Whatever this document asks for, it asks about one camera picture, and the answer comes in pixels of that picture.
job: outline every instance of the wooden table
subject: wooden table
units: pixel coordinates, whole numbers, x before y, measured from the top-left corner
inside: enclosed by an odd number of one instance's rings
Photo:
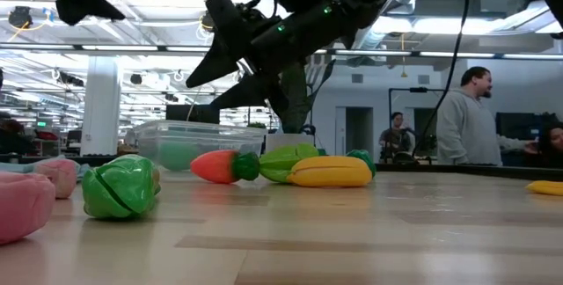
[[[317,189],[163,175],[151,217],[108,223],[80,187],[48,225],[0,247],[2,284],[563,283],[563,198],[524,180],[380,172]]]

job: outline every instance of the ceiling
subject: ceiling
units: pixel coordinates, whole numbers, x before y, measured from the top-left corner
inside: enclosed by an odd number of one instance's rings
[[[55,0],[0,0],[0,42],[208,46],[212,40],[212,35],[205,32],[200,23],[205,11],[205,0],[108,1],[126,15],[125,21],[112,23],[88,18],[76,26],[66,26],[56,16]],[[472,2],[471,19],[478,22],[485,20],[490,33],[465,35],[462,51],[540,53],[552,46],[549,34],[536,33],[553,22],[551,13],[545,7],[539,5],[530,8],[528,0]],[[19,32],[8,23],[7,18],[15,6],[31,8],[33,25],[30,31]],[[258,8],[269,15],[274,9],[273,0],[262,0]],[[282,7],[278,8],[278,13],[287,16]],[[460,13],[459,0],[416,0],[413,13],[405,15],[388,11],[370,32],[381,36],[377,48],[450,51],[455,41],[454,33],[458,29],[454,25],[452,30],[439,34],[447,26],[436,26],[436,20],[455,23]],[[434,26],[423,29],[425,22]],[[166,90],[179,99],[178,103],[206,104],[214,95],[234,85],[239,75],[233,73],[202,86],[199,93],[194,90],[186,94],[185,79],[201,60],[200,56],[121,55],[118,58],[124,73],[124,94],[121,97],[123,130],[147,120],[164,118],[163,105],[169,101],[165,100],[162,93],[150,94],[150,91]],[[443,64],[443,60],[432,58],[403,60],[401,57],[390,57],[385,61],[389,66],[403,62],[407,65]],[[0,67],[4,69],[4,86],[44,91],[4,93],[0,99],[3,108],[0,109],[30,122],[38,115],[54,116],[59,122],[61,117],[65,117],[62,119],[64,123],[55,124],[62,129],[80,125],[84,113],[83,92],[65,92],[71,88],[57,83],[56,78],[60,72],[64,72],[87,84],[88,55],[0,50]],[[143,77],[143,84],[130,82],[134,74]],[[247,115],[248,108],[228,111],[222,113],[222,122],[245,125],[248,122]],[[267,109],[252,108],[250,122],[255,121],[269,124],[272,115]]]

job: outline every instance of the pink toy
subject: pink toy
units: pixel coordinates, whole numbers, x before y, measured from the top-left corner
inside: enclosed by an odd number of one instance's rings
[[[39,174],[0,172],[0,245],[42,228],[55,204],[55,186]]]
[[[39,162],[33,172],[47,176],[55,184],[56,198],[69,198],[77,186],[77,168],[68,159],[53,159]]]

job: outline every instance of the hand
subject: hand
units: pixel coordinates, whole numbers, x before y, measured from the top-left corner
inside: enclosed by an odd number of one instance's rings
[[[524,147],[524,152],[528,154],[537,154],[537,141],[528,141]]]

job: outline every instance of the doorway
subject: doorway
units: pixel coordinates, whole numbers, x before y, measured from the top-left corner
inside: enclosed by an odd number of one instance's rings
[[[366,150],[374,158],[373,108],[336,107],[336,154]]]

